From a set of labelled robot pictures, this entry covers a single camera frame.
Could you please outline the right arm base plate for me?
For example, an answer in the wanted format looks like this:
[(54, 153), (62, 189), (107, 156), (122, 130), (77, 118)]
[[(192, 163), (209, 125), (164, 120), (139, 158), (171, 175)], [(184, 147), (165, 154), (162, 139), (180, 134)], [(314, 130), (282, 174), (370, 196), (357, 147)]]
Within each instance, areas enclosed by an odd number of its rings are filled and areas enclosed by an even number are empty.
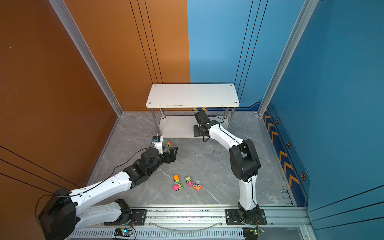
[(267, 217), (265, 211), (260, 208), (255, 208), (251, 211), (243, 209), (226, 209), (226, 223), (229, 226), (234, 225), (259, 225), (266, 226)]

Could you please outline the green pink toy car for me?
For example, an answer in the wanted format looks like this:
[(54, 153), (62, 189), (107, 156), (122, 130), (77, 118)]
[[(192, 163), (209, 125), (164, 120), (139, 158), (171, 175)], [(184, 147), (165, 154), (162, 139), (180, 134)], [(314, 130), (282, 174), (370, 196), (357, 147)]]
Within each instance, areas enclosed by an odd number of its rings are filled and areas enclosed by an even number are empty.
[(186, 183), (187, 183), (188, 187), (193, 187), (194, 186), (194, 183), (193, 183), (192, 179), (189, 176), (186, 177)]

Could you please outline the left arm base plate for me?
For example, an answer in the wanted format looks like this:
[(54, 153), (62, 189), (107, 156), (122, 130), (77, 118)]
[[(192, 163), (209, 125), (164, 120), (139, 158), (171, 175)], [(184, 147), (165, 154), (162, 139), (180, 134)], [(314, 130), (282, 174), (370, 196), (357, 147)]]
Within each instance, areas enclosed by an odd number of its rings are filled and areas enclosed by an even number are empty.
[(147, 216), (146, 209), (128, 210), (121, 213), (121, 215), (114, 222), (104, 222), (105, 226), (143, 226)]

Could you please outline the orange round toy car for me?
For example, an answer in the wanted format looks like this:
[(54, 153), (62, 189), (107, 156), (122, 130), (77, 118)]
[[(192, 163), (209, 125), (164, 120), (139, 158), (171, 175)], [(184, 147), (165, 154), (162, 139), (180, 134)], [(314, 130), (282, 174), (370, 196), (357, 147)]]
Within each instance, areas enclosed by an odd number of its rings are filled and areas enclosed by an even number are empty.
[(200, 182), (196, 182), (196, 183), (194, 183), (193, 188), (196, 191), (200, 191), (202, 186), (201, 186)]

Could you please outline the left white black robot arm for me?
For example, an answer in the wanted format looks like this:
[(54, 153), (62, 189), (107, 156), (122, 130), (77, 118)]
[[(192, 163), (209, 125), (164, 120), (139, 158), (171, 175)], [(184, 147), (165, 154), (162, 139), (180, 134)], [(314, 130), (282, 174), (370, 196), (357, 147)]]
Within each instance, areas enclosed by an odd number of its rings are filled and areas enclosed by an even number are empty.
[(73, 191), (57, 190), (38, 215), (45, 238), (63, 240), (68, 237), (80, 224), (81, 212), (144, 183), (162, 164), (175, 162), (177, 151), (177, 147), (172, 147), (160, 154), (156, 148), (147, 148), (133, 165), (104, 181)]

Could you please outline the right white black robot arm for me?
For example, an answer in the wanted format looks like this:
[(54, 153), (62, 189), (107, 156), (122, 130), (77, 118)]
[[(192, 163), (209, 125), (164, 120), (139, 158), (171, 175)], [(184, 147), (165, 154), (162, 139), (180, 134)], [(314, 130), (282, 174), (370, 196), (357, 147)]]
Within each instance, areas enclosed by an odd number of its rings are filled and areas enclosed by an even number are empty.
[(251, 221), (261, 211), (256, 197), (261, 162), (253, 141), (236, 137), (204, 111), (196, 112), (195, 118), (194, 136), (213, 139), (229, 151), (231, 170), (240, 184), (239, 215), (244, 222)]

